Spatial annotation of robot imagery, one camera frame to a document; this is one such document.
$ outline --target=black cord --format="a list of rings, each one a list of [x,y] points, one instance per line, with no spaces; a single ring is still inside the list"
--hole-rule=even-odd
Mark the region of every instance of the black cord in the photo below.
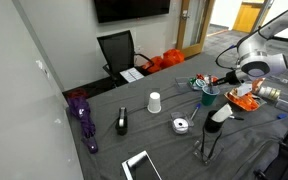
[[[237,169],[237,171],[236,171],[236,173],[235,173],[234,176],[236,176],[236,175],[238,174],[238,172],[244,167],[244,165],[245,165],[251,158],[253,158],[255,155],[257,155],[258,152],[261,151],[261,150],[264,148],[264,146],[265,146],[268,142],[270,142],[270,141],[273,141],[273,142],[276,142],[276,143],[278,142],[278,141],[275,140],[275,139],[269,139],[269,140],[265,141],[253,154],[251,154],[251,155],[247,158],[246,161],[243,162],[243,164]]]
[[[213,156],[213,153],[214,153],[214,149],[215,149],[215,145],[217,143],[217,140],[221,137],[221,135],[222,135],[222,130],[221,130],[220,134],[216,137],[216,139],[214,141],[214,144],[212,145],[212,149],[211,149],[210,153],[208,155],[204,154],[204,144],[205,144],[205,124],[204,124],[204,126],[203,126],[202,147],[201,147],[201,156],[202,156],[202,158],[204,157],[203,156],[203,154],[204,154],[204,155],[207,156],[207,160],[211,159],[211,157]]]
[[[256,171],[254,170],[253,174],[259,180],[268,180],[267,177],[265,176],[265,174],[263,173],[263,171],[261,171],[260,169],[258,169]]]
[[[235,70],[235,68],[233,68],[233,67],[225,67],[225,66],[222,66],[222,65],[220,65],[220,63],[218,62],[218,58],[219,58],[222,54],[224,54],[226,51],[231,50],[231,49],[233,49],[233,48],[236,48],[236,45],[230,46],[229,48],[227,48],[227,49],[225,49],[223,52],[221,52],[220,55],[217,56],[217,58],[216,58],[216,60],[215,60],[215,63],[216,63],[217,66],[219,66],[219,67],[221,67],[221,68],[225,68],[225,69]]]
[[[262,33],[260,32],[261,29],[262,29],[262,27],[261,27],[261,26],[258,26],[257,33],[258,33],[263,39],[265,39],[266,41],[268,41],[269,38],[266,38],[264,35],[262,35]]]
[[[282,37],[272,37],[271,39],[273,40],[277,40],[277,41],[284,41],[284,42],[288,42],[288,38],[282,38]]]
[[[261,123],[261,124],[255,124],[255,125],[252,125],[252,126],[247,126],[247,127],[244,127],[242,129],[239,129],[237,131],[234,131],[234,132],[231,132],[231,133],[228,133],[228,134],[224,134],[221,139],[227,137],[227,136],[230,136],[230,135],[233,135],[235,133],[238,133],[240,131],[244,131],[246,129],[249,129],[249,128],[252,128],[252,127],[257,127],[257,126],[262,126],[262,125],[265,125],[265,124],[269,124],[269,123],[273,123],[273,122],[276,122],[276,121],[281,121],[280,119],[274,119],[274,120],[271,120],[271,121],[267,121],[267,122],[264,122],[264,123]]]

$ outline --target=television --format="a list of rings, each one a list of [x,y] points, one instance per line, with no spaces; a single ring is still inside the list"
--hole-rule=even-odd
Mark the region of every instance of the television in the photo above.
[[[94,0],[99,23],[168,14],[170,0]]]

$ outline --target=orange bag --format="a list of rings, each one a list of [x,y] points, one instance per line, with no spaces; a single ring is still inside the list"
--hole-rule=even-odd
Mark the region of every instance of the orange bag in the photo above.
[[[160,64],[162,69],[171,67],[175,64],[184,62],[184,54],[177,49],[170,49],[163,54],[163,62]]]
[[[142,65],[142,68],[145,69],[146,71],[148,71],[149,73],[155,73],[157,71],[161,70],[161,63],[163,61],[161,56],[155,56],[151,59],[151,61],[153,61],[154,66],[151,66],[150,62],[145,63],[144,65]]]

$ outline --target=smartphone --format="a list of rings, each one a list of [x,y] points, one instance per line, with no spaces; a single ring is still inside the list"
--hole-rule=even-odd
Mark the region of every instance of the smartphone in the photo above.
[[[122,163],[127,180],[162,180],[146,151]]]

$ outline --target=black office chair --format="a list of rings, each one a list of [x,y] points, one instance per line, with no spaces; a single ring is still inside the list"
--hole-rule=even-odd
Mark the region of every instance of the black office chair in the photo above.
[[[139,55],[149,61],[151,63],[150,67],[154,65],[154,63],[143,54],[135,54],[133,39],[129,30],[98,37],[97,40],[107,61],[103,69],[110,75],[115,87],[127,83],[119,72],[134,67],[134,56]],[[141,67],[135,68],[144,76],[149,74],[146,71],[148,68],[146,70]]]

